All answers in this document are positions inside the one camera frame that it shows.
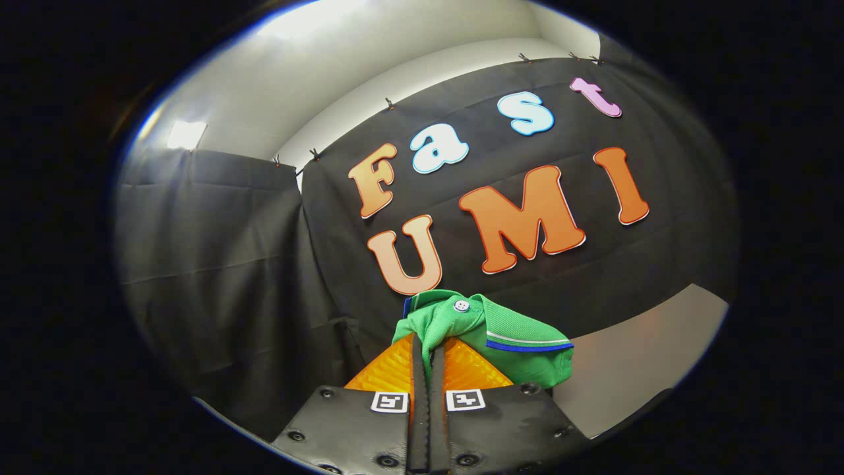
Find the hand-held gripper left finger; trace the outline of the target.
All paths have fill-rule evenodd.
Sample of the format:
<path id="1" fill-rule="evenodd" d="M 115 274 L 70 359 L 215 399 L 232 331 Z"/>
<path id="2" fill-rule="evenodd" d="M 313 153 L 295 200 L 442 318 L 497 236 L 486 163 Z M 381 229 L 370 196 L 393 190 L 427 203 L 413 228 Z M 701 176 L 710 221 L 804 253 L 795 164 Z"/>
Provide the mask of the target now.
<path id="1" fill-rule="evenodd" d="M 346 386 L 319 386 L 272 448 L 317 472 L 425 474 L 429 423 L 421 343 L 410 334 Z"/>

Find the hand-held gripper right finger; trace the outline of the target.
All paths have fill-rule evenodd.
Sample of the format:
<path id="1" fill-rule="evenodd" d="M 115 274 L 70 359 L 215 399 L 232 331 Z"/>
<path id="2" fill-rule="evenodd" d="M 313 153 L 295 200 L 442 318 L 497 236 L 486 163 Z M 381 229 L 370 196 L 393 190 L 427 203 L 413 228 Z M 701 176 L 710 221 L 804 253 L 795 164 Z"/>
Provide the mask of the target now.
<path id="1" fill-rule="evenodd" d="M 446 390 L 446 356 L 439 346 L 432 357 L 431 474 L 541 474 L 588 448 L 539 385 Z"/>

